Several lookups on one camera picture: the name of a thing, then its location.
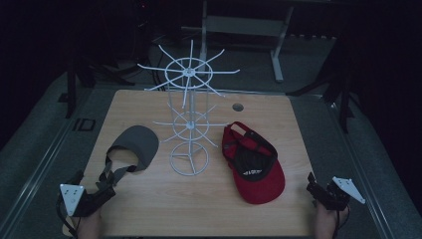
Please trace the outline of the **white wire display rack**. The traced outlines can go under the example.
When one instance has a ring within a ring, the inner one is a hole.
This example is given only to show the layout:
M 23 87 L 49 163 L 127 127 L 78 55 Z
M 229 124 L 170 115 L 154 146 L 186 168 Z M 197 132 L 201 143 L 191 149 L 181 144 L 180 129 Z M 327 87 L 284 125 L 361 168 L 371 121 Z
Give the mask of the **white wire display rack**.
M 211 120 L 216 106 L 210 102 L 211 98 L 222 95 L 211 86 L 213 78 L 220 73 L 212 68 L 209 60 L 193 55 L 171 57 L 166 66 L 151 70 L 165 78 L 156 88 L 167 92 L 170 119 L 157 124 L 171 130 L 166 142 L 176 142 L 169 152 L 169 163 L 180 175 L 198 175 L 210 162 L 208 148 L 217 145 L 210 137 L 210 131 L 222 126 Z

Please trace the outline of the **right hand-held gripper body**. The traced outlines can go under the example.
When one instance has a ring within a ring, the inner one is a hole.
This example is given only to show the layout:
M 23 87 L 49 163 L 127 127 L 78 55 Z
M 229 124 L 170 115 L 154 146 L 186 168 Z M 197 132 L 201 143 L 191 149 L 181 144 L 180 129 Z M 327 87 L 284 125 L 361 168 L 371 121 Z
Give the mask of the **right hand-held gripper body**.
M 322 199 L 319 202 L 327 210 L 342 211 L 346 208 L 351 198 L 361 204 L 365 203 L 364 197 L 351 179 L 334 176 L 326 186 L 326 190 L 323 192 Z

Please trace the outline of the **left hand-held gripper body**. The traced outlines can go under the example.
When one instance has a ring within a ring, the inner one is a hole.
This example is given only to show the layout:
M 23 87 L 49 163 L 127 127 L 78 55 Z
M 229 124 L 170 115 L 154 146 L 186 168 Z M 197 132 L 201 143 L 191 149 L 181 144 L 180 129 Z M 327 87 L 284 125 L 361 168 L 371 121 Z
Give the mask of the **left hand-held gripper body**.
M 71 217 L 88 217 L 115 196 L 111 186 L 88 194 L 81 185 L 61 184 L 60 191 L 67 214 Z

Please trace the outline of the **white metal desk frame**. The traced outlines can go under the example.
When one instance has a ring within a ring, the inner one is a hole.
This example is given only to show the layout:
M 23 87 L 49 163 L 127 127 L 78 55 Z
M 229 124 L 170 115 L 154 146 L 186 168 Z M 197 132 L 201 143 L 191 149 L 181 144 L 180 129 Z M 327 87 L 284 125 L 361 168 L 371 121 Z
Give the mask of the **white metal desk frame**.
M 199 59 L 205 61 L 207 57 L 207 34 L 224 33 L 241 36 L 274 37 L 278 40 L 277 45 L 270 51 L 275 81 L 280 83 L 284 80 L 280 54 L 287 37 L 287 31 L 293 16 L 295 7 L 289 6 L 283 20 L 256 19 L 245 17 L 219 16 L 208 13 L 208 2 L 202 0 L 201 13 L 201 47 Z

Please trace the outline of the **person's left hand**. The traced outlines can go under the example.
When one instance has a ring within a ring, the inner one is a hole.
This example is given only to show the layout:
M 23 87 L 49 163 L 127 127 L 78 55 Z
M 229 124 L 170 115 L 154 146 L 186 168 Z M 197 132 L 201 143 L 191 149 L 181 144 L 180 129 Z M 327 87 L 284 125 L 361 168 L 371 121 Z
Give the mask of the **person's left hand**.
M 88 217 L 76 219 L 77 235 L 79 239 L 101 239 L 102 237 L 102 216 L 97 210 Z

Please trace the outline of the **red baseball cap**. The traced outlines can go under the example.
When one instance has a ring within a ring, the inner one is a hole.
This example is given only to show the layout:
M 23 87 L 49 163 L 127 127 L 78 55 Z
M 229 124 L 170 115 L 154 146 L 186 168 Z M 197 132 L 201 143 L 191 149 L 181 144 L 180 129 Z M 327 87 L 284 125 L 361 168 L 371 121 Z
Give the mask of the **red baseball cap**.
M 222 153 L 246 202 L 264 204 L 283 193 L 286 180 L 277 150 L 245 124 L 234 121 L 224 127 Z

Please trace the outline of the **person's right hand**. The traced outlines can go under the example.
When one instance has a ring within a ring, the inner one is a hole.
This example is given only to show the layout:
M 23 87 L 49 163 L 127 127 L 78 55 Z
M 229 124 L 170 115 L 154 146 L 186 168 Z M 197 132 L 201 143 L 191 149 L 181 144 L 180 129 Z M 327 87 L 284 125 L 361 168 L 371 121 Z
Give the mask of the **person's right hand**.
M 348 219 L 349 209 L 327 210 L 319 201 L 316 203 L 315 239 L 333 239 L 335 232 Z

